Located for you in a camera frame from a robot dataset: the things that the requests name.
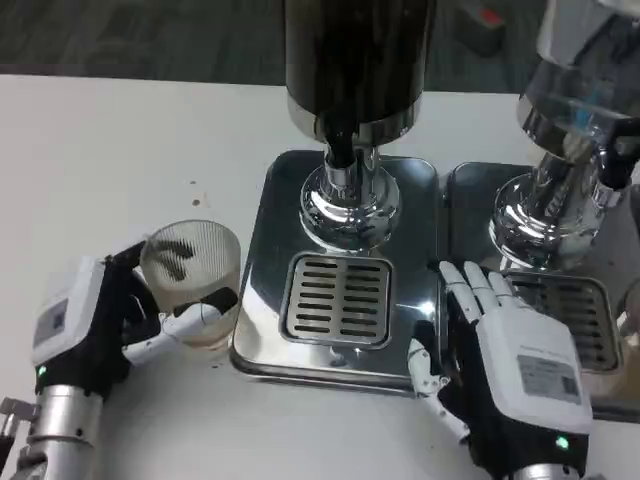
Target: green led light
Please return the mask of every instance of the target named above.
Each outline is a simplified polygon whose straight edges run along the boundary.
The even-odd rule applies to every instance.
[[[561,450],[569,450],[569,440],[567,440],[567,437],[556,438],[556,447]]]

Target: white robotic hand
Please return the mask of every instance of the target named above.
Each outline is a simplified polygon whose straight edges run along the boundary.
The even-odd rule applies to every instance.
[[[472,262],[463,271],[440,263],[458,371],[450,378],[435,365],[424,322],[408,353],[416,395],[493,478],[541,468],[544,478],[580,478],[593,417],[569,329],[515,297],[500,274]]]
[[[226,313],[213,305],[194,303],[180,315],[160,314],[160,333],[143,341],[125,345],[122,352],[132,365],[141,365],[175,349],[183,340],[197,335],[207,325],[218,321]]]

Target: silver metal arm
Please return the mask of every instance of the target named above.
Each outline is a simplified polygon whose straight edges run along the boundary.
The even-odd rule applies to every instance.
[[[102,398],[56,385],[38,397],[38,410],[12,480],[90,478]]]

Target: white label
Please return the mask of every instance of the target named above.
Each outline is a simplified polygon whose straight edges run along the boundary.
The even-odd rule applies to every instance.
[[[518,355],[522,385],[527,395],[580,405],[580,390],[571,365],[545,358]]]

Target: red object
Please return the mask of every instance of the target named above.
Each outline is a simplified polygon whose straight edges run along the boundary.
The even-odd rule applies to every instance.
[[[482,18],[485,22],[495,25],[502,23],[502,17],[489,8],[482,9]]]

